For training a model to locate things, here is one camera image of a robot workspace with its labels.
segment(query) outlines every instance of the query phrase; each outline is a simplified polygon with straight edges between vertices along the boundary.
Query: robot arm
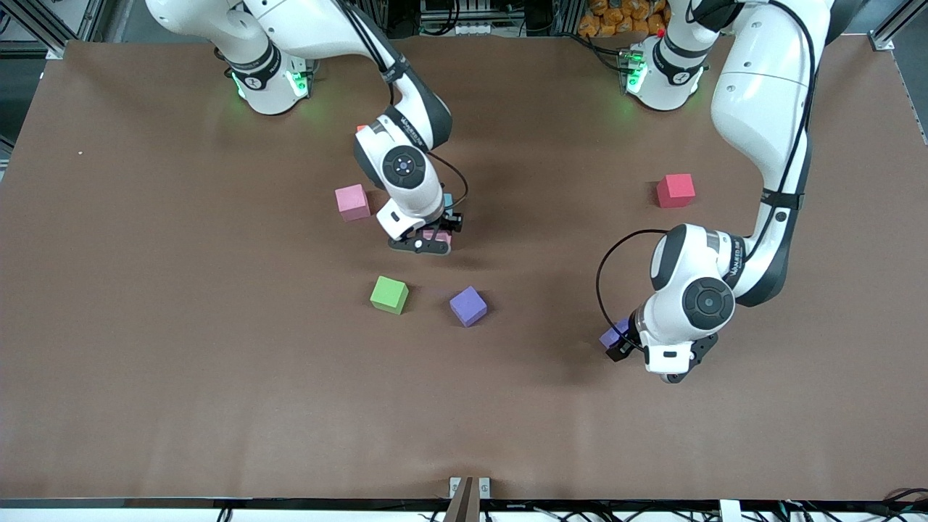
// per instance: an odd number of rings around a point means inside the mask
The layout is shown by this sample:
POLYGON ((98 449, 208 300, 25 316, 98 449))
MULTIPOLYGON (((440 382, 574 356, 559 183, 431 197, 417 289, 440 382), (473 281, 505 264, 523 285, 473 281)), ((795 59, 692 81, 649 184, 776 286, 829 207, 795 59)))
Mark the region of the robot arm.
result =
POLYGON ((618 352, 623 358, 642 346, 647 369, 665 381, 678 382, 699 363, 736 303, 753 307, 782 289, 811 155, 806 127, 831 3, 672 0, 674 12, 686 16, 672 18, 663 39, 633 48, 643 65, 628 78, 628 91, 671 110, 695 91, 717 32, 734 21, 712 118, 764 179, 752 236, 680 225, 654 250, 655 293, 632 313, 618 352))
POLYGON ((307 96, 294 81, 308 59, 357 54, 373 60, 401 99, 354 136, 354 156, 391 199, 377 214, 397 250, 449 254, 438 230, 460 230, 445 212, 441 183, 426 153, 451 134, 447 106, 360 9, 343 0, 147 0, 161 25, 210 39, 233 70, 239 93, 258 112, 286 111, 307 96), (426 226, 432 231, 423 236, 426 226))

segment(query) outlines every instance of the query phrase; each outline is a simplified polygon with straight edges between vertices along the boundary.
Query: cube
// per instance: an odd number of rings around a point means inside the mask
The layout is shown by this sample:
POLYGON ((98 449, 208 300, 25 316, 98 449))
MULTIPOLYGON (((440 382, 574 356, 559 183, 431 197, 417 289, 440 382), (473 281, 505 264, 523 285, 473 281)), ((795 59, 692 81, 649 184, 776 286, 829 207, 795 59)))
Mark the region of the cube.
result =
MULTIPOLYGON (((628 318, 620 320, 619 322, 615 323, 615 327, 619 329, 619 332, 627 333, 628 332, 628 318)), ((609 349, 617 345, 619 342, 619 339, 620 339, 619 334, 615 332, 615 329, 610 328, 609 330, 606 331, 606 333, 604 333, 603 335, 599 337, 599 342, 602 343, 602 345, 605 346, 606 349, 609 349)))
POLYGON ((472 286, 451 299, 451 310, 465 328, 470 327, 486 315, 486 303, 472 286))
POLYGON ((404 282, 380 276, 374 285, 374 293, 370 295, 370 304, 378 310, 400 315, 407 297, 409 288, 404 282))
POLYGON ((657 184, 657 202, 661 208, 680 208, 696 197, 689 174, 668 174, 657 184))
POLYGON ((335 190, 335 200, 339 204, 339 213, 345 221, 354 221, 370 215, 367 194, 361 185, 335 190))
MULTIPOLYGON (((430 240, 433 234, 434 234, 434 230, 431 230, 431 229, 422 231, 422 237, 427 240, 430 240)), ((451 244, 451 232, 448 232, 447 230, 439 230, 437 239, 438 241, 444 241, 450 245, 451 244)))

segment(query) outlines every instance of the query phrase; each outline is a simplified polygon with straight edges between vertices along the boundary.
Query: green cube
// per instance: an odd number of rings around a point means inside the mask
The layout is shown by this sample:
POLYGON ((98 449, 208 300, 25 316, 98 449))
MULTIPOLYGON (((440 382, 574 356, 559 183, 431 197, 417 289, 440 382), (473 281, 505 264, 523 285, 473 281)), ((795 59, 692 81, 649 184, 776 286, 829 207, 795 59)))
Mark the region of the green cube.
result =
POLYGON ((404 282, 380 276, 374 286, 374 293, 370 295, 370 304, 378 310, 400 315, 408 296, 409 289, 404 282))

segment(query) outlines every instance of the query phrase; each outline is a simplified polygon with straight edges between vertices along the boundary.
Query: blue cube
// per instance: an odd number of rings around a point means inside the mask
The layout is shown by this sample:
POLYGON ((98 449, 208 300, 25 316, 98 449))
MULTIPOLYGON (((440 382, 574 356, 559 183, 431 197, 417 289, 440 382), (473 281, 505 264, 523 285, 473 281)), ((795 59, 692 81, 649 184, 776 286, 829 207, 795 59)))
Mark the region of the blue cube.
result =
MULTIPOLYGON (((618 328, 619 332, 622 334, 628 333, 628 318, 615 323, 615 327, 618 328)), ((599 338, 599 341, 603 346, 606 347, 606 349, 609 349, 617 345, 619 343, 619 339, 619 334, 615 332, 615 329, 610 328, 599 338)))
POLYGON ((451 299, 451 310, 464 327, 469 327, 486 315, 486 303, 472 286, 451 299))

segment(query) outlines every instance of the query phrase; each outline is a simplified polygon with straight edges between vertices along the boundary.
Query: black cable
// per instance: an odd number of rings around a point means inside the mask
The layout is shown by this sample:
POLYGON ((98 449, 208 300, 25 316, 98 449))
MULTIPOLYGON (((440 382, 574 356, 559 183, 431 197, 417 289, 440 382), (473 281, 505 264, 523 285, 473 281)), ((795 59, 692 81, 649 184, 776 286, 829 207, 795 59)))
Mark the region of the black cable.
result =
POLYGON ((906 489, 905 491, 902 491, 901 493, 893 495, 892 497, 887 497, 883 499, 883 503, 896 502, 896 501, 899 501, 899 500, 902 500, 908 497, 909 495, 914 495, 915 493, 928 493, 928 489, 925 489, 925 488, 906 489))
POLYGON ((698 522, 698 521, 697 521, 695 518, 693 518, 692 516, 683 515, 683 514, 680 513, 679 511, 673 511, 673 510, 671 510, 670 513, 673 513, 674 515, 677 515, 677 516, 679 516, 679 517, 681 517, 681 518, 685 518, 685 519, 687 519, 689 522, 698 522))
POLYGON ((842 519, 840 519, 840 518, 838 518, 837 516, 833 515, 833 514, 831 513, 831 511, 828 511, 827 509, 822 509, 822 508, 816 506, 815 504, 813 504, 812 502, 806 502, 806 503, 809 504, 809 507, 811 507, 812 509, 814 509, 814 510, 818 511, 819 513, 822 513, 822 514, 825 515, 826 517, 830 518, 830 519, 831 519, 831 522, 844 522, 842 519))
POLYGON ((455 0, 454 4, 448 6, 448 20, 445 22, 445 26, 442 29, 438 30, 435 33, 431 33, 426 30, 422 30, 423 33, 428 34, 429 36, 442 36, 450 33, 454 30, 455 26, 458 25, 458 20, 461 16, 461 2, 460 0, 455 0))
POLYGON ((626 67, 619 67, 617 65, 612 65, 611 63, 606 61, 605 58, 602 57, 602 55, 599 53, 598 48, 594 46, 593 42, 589 39, 589 36, 586 39, 590 44, 590 49, 593 50, 593 54, 596 55, 596 58, 598 58, 599 61, 602 62, 602 64, 606 66, 606 69, 611 69, 616 72, 633 72, 634 71, 634 69, 628 69, 626 67))
POLYGON ((583 40, 582 38, 580 38, 579 36, 573 33, 554 33, 554 36, 567 36, 568 38, 574 40, 576 43, 580 44, 581 46, 584 46, 587 49, 593 51, 593 54, 596 55, 596 58, 599 59, 599 61, 603 65, 605 65, 607 69, 610 69, 616 72, 634 72, 635 71, 634 69, 631 69, 628 67, 619 67, 617 65, 612 65, 611 63, 609 63, 609 61, 606 60, 602 55, 609 55, 612 57, 617 57, 619 56, 619 51, 613 50, 613 49, 607 49, 605 47, 596 46, 593 44, 593 41, 590 39, 589 36, 586 38, 586 40, 583 40))
POLYGON ((463 174, 461 174, 461 171, 459 171, 457 167, 455 167, 453 164, 451 164, 451 163, 449 163, 448 161, 446 161, 444 158, 442 158, 442 157, 439 156, 438 154, 435 154, 435 153, 432 152, 431 150, 429 150, 428 152, 426 152, 426 154, 432 156, 434 159, 438 160, 439 162, 444 163, 446 167, 448 167, 448 168, 450 168, 451 170, 455 171, 455 174, 457 174, 458 177, 461 178, 461 182, 464 183, 464 194, 463 194, 460 198, 458 198, 457 201, 452 202, 450 206, 446 207, 446 208, 455 208, 455 207, 458 206, 461 202, 463 202, 464 200, 467 199, 467 195, 468 195, 468 193, 470 192, 470 185, 468 185, 467 178, 464 177, 463 174))
MULTIPOLYGON (((606 307, 602 304, 602 293, 599 291, 599 277, 602 275, 602 267, 606 265, 606 261, 609 259, 609 256, 612 255, 612 252, 614 252, 615 249, 622 246, 622 243, 641 234, 666 234, 668 231, 669 230, 661 230, 659 228, 643 228, 641 230, 637 230, 635 232, 628 234, 627 236, 619 240, 619 242, 614 244, 612 248, 606 251, 606 255, 602 257, 602 261, 599 261, 599 268, 596 269, 596 300, 599 303, 599 311, 602 312, 602 317, 606 318, 606 322, 609 323, 609 326, 615 331, 616 334, 618 334, 620 339, 625 340, 631 346, 634 346, 635 348, 641 351, 644 351, 644 347, 636 343, 635 341, 632 341, 628 337, 626 337, 624 333, 619 332, 619 329, 615 326, 615 323, 612 322, 612 319, 609 318, 609 314, 606 313, 606 307)), ((635 513, 634 515, 630 516, 625 522, 629 522, 632 518, 635 518, 636 516, 641 515, 641 513, 643 512, 644 510, 641 510, 635 513)))
POLYGON ((596 50, 598 50, 600 53, 604 55, 613 55, 613 56, 619 55, 619 51, 616 49, 607 49, 606 47, 596 46, 592 43, 592 41, 587 42, 580 36, 573 34, 573 33, 554 33, 551 36, 566 36, 574 40, 577 44, 580 44, 581 46, 586 47, 587 49, 593 50, 595 48, 596 50))
POLYGON ((650 507, 646 507, 646 508, 644 508, 644 509, 642 509, 642 510, 640 510, 640 511, 636 511, 634 514, 632 514, 632 516, 630 516, 629 518, 626 518, 626 519, 625 519, 625 522, 632 522, 632 520, 634 520, 636 517, 638 517, 638 515, 641 515, 642 513, 646 512, 646 511, 648 511, 648 510, 650 510, 650 507))
POLYGON ((230 522, 232 520, 232 508, 224 507, 219 510, 219 516, 216 517, 216 522, 230 522))
MULTIPOLYGON (((803 106, 803 115, 799 120, 799 127, 796 129, 796 137, 793 140, 793 149, 790 151, 790 158, 786 162, 786 170, 783 172, 783 177, 780 179, 780 186, 777 188, 777 192, 783 192, 783 188, 786 186, 786 178, 790 174, 790 168, 793 166, 793 160, 795 159, 796 152, 799 151, 799 141, 802 139, 803 132, 808 131, 809 117, 812 114, 812 97, 815 95, 815 86, 816 81, 818 80, 818 74, 816 71, 815 64, 815 48, 812 44, 812 35, 809 33, 806 24, 799 18, 799 16, 789 7, 778 2, 777 0, 770 0, 770 5, 774 7, 779 7, 783 12, 790 16, 796 25, 799 26, 799 29, 802 30, 803 36, 806 38, 806 44, 809 48, 809 86, 806 91, 806 101, 803 106)), ((773 215, 776 214, 776 208, 771 207, 770 213, 767 214, 767 219, 764 221, 764 226, 761 227, 760 233, 757 234, 757 240, 754 242, 754 248, 751 249, 751 252, 744 257, 744 263, 747 263, 754 256, 754 253, 757 252, 757 247, 760 245, 760 242, 764 239, 764 235, 767 234, 767 229, 770 227, 770 223, 773 220, 773 215)))
POLYGON ((564 520, 570 521, 571 516, 580 516, 580 517, 583 518, 586 522, 593 522, 592 520, 589 519, 589 516, 584 515, 584 512, 582 512, 582 511, 574 511, 573 513, 570 513, 569 515, 565 516, 565 517, 564 517, 564 520))
MULTIPOLYGON (((380 55, 380 52, 374 46, 373 40, 371 40, 370 34, 367 33, 364 29, 364 23, 362 20, 359 20, 356 14, 345 5, 343 0, 338 0, 338 5, 342 9, 342 14, 345 18, 348 19, 348 23, 351 24, 352 29, 357 34, 357 37, 361 40, 361 43, 364 44, 367 53, 370 55, 370 59, 374 60, 374 63, 377 65, 377 70, 380 71, 380 74, 387 72, 387 63, 383 60, 383 56, 380 55)), ((396 94, 393 90, 393 83, 387 83, 387 89, 390 91, 390 105, 396 100, 396 94)))

